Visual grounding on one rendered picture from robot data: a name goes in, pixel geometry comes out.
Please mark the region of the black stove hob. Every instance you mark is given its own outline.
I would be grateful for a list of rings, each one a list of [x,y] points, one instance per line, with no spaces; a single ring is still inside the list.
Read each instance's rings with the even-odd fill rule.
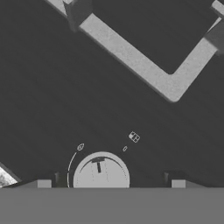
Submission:
[[[207,35],[214,1],[87,0],[166,73]],[[166,100],[46,0],[0,0],[0,162],[20,179],[72,175],[108,151],[134,187],[181,171],[224,187],[224,47],[177,102]]]

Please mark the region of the white round stove knob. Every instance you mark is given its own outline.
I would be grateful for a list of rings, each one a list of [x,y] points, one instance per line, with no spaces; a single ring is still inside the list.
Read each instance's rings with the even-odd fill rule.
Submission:
[[[99,151],[83,158],[73,175],[74,188],[129,188],[127,165],[115,154]]]

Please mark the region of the grey burner grate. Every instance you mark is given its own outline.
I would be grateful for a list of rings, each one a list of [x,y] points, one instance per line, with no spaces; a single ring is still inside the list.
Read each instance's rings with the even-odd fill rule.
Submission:
[[[80,30],[170,102],[178,102],[210,59],[221,50],[202,38],[173,74],[166,73],[92,13]]]

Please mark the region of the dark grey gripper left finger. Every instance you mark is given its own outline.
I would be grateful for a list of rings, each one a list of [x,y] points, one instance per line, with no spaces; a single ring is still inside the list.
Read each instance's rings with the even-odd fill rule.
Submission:
[[[16,187],[33,188],[57,188],[67,186],[67,175],[62,172],[56,172],[46,176],[24,180],[16,184]]]

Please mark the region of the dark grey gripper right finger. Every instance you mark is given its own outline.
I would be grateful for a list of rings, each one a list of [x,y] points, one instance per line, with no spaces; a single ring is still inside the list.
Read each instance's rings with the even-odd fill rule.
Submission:
[[[171,188],[203,188],[209,184],[190,177],[182,171],[166,171],[164,182]]]

